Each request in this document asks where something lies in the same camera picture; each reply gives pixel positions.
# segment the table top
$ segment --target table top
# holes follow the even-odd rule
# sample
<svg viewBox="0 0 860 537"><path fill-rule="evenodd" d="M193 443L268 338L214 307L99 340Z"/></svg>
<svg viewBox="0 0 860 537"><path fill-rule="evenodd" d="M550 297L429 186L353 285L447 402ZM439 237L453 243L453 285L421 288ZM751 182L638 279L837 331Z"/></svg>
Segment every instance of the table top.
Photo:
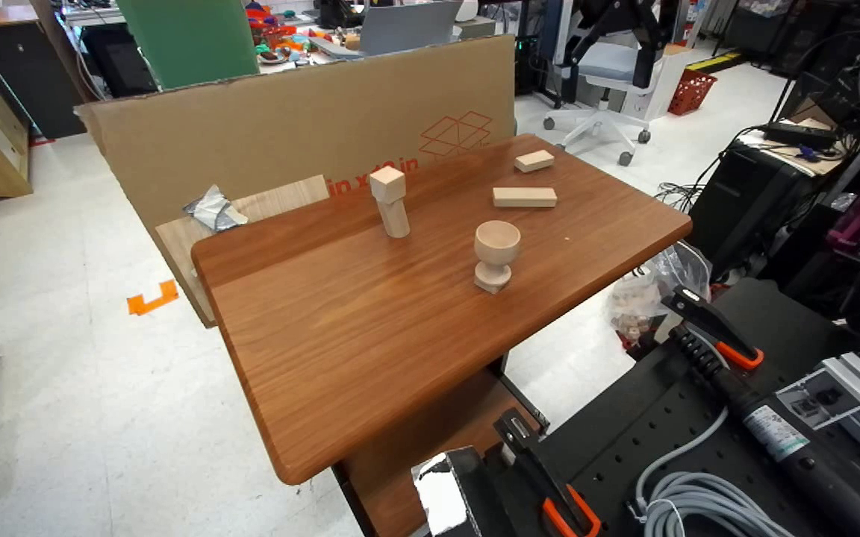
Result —
<svg viewBox="0 0 860 537"><path fill-rule="evenodd" d="M521 153L556 164L514 173ZM556 209L493 209L493 186L553 186ZM686 215L516 138L405 180L411 237L389 238L368 188L193 247L250 413L287 485L339 462L510 347L677 243ZM521 229L514 282L474 288L474 228Z"/></svg>

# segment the white cable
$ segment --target white cable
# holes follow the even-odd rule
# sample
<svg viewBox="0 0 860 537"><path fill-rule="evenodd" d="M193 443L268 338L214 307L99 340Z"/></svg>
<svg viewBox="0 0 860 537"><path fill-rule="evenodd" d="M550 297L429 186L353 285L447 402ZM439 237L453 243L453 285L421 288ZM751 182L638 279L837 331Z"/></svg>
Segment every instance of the white cable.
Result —
<svg viewBox="0 0 860 537"><path fill-rule="evenodd" d="M636 482L636 505L630 505L630 513L644 526L644 537L684 537L686 517L711 520L729 534L792 537L792 532L772 522L747 492L739 492L734 485L707 473L672 473L650 489L650 498L644 498L644 482L660 467L707 443L725 425L725 419L729 419L729 410L723 410L717 422L707 429L701 429L696 438L689 438L686 444L644 467L644 473Z"/></svg>

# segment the chair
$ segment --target chair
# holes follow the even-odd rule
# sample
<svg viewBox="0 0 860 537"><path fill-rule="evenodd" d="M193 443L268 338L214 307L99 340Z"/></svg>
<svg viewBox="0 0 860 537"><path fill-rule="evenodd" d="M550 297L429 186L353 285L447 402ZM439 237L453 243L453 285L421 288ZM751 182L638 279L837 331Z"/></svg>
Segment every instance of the chair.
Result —
<svg viewBox="0 0 860 537"><path fill-rule="evenodd" d="M660 80L660 64L654 67L648 86L636 86L636 53L638 46L630 34L602 37L584 50L577 73L581 80L581 94L587 95L581 103L587 103L592 109L553 110L542 118L545 133L568 122L568 118L577 119L577 125L557 141L562 149L569 149L584 134L605 133L623 146L619 164L627 167L636 156L636 144L650 141L648 119L650 95Z"/></svg>

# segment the floor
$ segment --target floor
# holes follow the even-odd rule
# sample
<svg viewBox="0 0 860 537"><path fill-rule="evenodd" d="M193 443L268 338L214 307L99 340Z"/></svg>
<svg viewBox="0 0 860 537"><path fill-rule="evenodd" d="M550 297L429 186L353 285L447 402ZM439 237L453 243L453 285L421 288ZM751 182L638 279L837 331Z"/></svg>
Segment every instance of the floor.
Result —
<svg viewBox="0 0 860 537"><path fill-rule="evenodd" d="M648 194L689 186L778 86L734 67L701 110L657 118L630 167L613 144L577 156ZM519 98L519 133L557 141L545 110ZM272 474L227 349L189 303L127 316L126 298L171 273L91 141L38 146L32 167L36 194L0 200L0 537L357 534L332 474ZM507 377L557 425L630 365L601 292L516 347Z"/></svg>

